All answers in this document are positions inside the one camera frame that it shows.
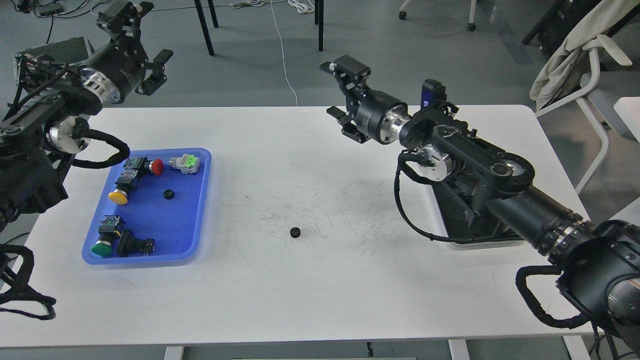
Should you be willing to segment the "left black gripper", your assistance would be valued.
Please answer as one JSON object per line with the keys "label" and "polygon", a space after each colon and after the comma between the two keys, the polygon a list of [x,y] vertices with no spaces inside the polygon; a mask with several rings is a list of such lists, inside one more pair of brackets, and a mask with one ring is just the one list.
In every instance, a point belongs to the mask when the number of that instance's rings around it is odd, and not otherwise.
{"label": "left black gripper", "polygon": [[133,91],[151,96],[167,82],[166,63],[174,51],[163,48],[152,62],[141,46],[142,18],[154,9],[154,3],[114,0],[98,12],[96,25],[110,37],[79,68],[80,79],[98,91],[103,103],[121,104]]}

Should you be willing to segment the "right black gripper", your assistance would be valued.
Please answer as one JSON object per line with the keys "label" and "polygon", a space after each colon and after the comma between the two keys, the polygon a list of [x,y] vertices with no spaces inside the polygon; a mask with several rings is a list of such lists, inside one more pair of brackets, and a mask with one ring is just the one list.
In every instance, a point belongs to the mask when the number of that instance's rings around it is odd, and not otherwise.
{"label": "right black gripper", "polygon": [[320,64],[320,70],[334,77],[346,100],[358,101],[353,119],[334,105],[326,109],[342,127],[343,136],[359,144],[373,140],[388,145],[400,139],[402,127],[410,120],[409,106],[395,96],[370,89],[369,66],[350,55],[342,55]]}

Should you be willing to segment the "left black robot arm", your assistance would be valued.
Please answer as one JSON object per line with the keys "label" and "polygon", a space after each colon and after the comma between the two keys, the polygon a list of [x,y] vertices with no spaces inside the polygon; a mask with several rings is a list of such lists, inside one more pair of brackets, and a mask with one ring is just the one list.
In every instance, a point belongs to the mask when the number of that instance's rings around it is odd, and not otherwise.
{"label": "left black robot arm", "polygon": [[1,122],[1,228],[23,214],[43,214],[68,198],[71,167],[104,169],[130,157],[117,137],[92,129],[89,117],[133,92],[150,96],[167,78],[173,52],[150,60],[141,43],[142,18],[154,4],[115,0],[97,16],[109,35],[94,50],[78,37],[14,55],[17,89]]}

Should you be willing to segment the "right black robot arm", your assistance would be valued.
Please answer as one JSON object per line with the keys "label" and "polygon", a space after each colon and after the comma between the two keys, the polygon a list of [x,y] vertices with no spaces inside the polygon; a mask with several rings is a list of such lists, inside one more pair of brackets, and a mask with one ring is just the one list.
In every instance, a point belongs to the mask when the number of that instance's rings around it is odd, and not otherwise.
{"label": "right black robot arm", "polygon": [[[371,69],[343,55],[320,68],[337,80],[346,110],[327,113],[342,134],[363,144],[398,141],[394,199],[398,212],[430,240],[471,245],[523,240],[547,265],[524,266],[515,284],[537,319],[573,330],[590,322],[639,353],[639,227],[621,219],[594,225],[533,186],[535,169],[523,157],[477,136],[441,82],[426,79],[415,114],[407,103],[370,88]],[[400,175],[433,188],[447,235],[415,226],[402,206]]]}

